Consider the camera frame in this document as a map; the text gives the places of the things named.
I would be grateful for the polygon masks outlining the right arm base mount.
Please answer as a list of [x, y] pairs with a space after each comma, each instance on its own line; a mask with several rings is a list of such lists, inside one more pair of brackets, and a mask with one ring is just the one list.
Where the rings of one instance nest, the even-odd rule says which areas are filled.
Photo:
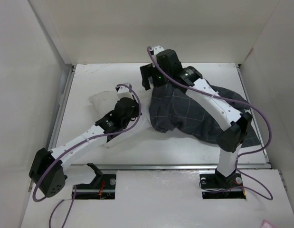
[[230, 180], [223, 183], [219, 183], [214, 173], [202, 173], [199, 178], [199, 187], [202, 189], [204, 200], [246, 199], [245, 190], [241, 188], [243, 181], [239, 173], [235, 173]]

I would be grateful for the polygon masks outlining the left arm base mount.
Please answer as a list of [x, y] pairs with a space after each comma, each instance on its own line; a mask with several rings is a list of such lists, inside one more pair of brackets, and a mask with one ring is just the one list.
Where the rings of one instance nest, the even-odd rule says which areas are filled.
[[92, 163], [88, 163], [87, 166], [93, 170], [93, 179], [89, 183], [75, 185], [72, 197], [76, 200], [114, 200], [116, 174], [103, 173]]

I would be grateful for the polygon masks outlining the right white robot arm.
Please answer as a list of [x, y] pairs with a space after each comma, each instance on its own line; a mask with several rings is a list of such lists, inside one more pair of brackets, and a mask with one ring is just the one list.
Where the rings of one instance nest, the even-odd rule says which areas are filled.
[[236, 173], [237, 156], [251, 125], [252, 115], [230, 106], [196, 68], [183, 67], [174, 50], [154, 46], [147, 47], [147, 52], [152, 63], [140, 68], [144, 89], [170, 83], [201, 105], [219, 124], [222, 133], [216, 140], [220, 154], [215, 182], [220, 187], [226, 187]]

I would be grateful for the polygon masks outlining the dark grey checked pillowcase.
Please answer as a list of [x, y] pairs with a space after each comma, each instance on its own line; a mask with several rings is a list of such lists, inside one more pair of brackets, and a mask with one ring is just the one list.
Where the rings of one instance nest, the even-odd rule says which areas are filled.
[[171, 84], [153, 88], [149, 114], [152, 127], [161, 133], [177, 128], [202, 142], [216, 145], [217, 137], [223, 132], [200, 104]]

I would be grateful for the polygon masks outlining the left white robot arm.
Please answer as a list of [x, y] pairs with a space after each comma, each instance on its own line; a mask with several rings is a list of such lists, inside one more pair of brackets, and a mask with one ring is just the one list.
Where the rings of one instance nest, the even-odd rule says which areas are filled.
[[89, 146], [104, 145], [126, 136], [138, 124], [141, 107], [138, 98], [123, 97], [118, 100], [114, 110], [96, 121], [83, 134], [49, 151], [45, 148], [38, 150], [29, 171], [29, 177], [36, 185], [33, 200], [40, 202], [37, 198], [38, 190], [45, 198], [58, 194], [66, 183], [66, 170], [88, 152]]

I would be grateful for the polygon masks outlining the white pillow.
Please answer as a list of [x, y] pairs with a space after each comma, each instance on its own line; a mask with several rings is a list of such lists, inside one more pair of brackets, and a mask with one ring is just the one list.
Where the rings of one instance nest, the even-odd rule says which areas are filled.
[[[139, 89], [135, 92], [138, 95], [142, 104], [142, 117], [140, 117], [138, 124], [133, 129], [114, 137], [112, 140], [105, 143], [104, 147], [112, 148], [118, 143], [130, 139], [136, 134], [141, 133], [148, 128], [151, 128], [152, 125], [150, 121], [149, 107], [151, 104], [152, 91]], [[116, 91], [103, 91], [89, 97], [89, 102], [94, 106], [94, 109], [96, 110], [97, 119], [100, 119], [109, 111], [113, 110], [117, 101], [118, 95]]]

